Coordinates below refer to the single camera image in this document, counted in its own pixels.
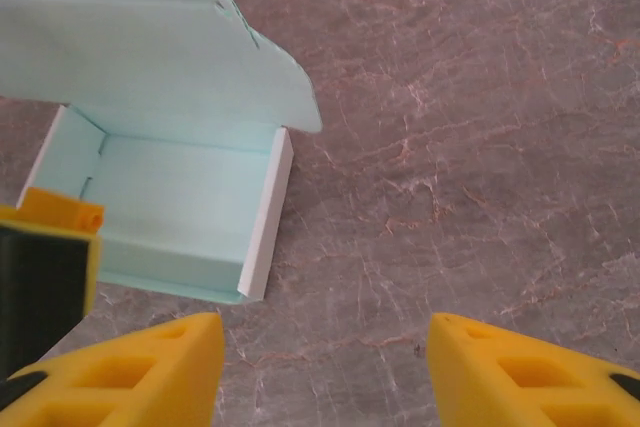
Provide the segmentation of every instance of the white cardboard edge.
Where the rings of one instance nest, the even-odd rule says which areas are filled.
[[[258,215],[238,282],[238,292],[250,300],[264,299],[292,163],[289,132],[281,127],[273,139]]]
[[[62,116],[65,114],[66,107],[61,105],[58,107],[58,111],[56,112],[56,116],[53,119],[53,123],[51,127],[49,127],[49,132],[47,132],[47,136],[42,143],[42,147],[38,151],[38,156],[36,157],[36,161],[33,163],[31,170],[29,171],[29,176],[27,177],[27,181],[24,183],[24,187],[22,188],[22,192],[20,192],[20,198],[18,199],[18,206],[22,205],[22,201],[24,200],[24,196],[27,193],[27,189],[31,187],[33,182],[36,179],[36,175],[38,174],[38,170],[40,169],[40,164],[42,164],[42,159],[44,158],[47,150],[49,149],[49,144],[51,144],[51,140],[56,135],[56,131],[58,130],[58,125],[62,120]]]

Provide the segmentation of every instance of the box lid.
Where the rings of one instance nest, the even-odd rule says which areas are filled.
[[[307,75],[233,0],[0,0],[0,95],[173,141],[322,127]]]

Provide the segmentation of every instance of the marble surface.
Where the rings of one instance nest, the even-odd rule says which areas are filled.
[[[433,312],[640,370],[640,0],[236,0],[317,90],[264,302],[103,285],[55,351],[199,311],[215,425],[438,425]],[[52,119],[0,101],[0,200]]]

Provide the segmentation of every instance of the cardboard box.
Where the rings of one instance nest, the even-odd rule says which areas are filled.
[[[311,83],[233,0],[0,0],[0,95],[61,107],[28,185],[106,207],[100,280],[264,297]]]

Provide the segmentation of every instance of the gray marble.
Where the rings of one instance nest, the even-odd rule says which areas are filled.
[[[103,285],[66,351],[199,311],[215,425],[438,425],[433,312],[640,370],[640,0],[237,0],[308,70],[267,298]],[[52,108],[0,103],[14,201]]]

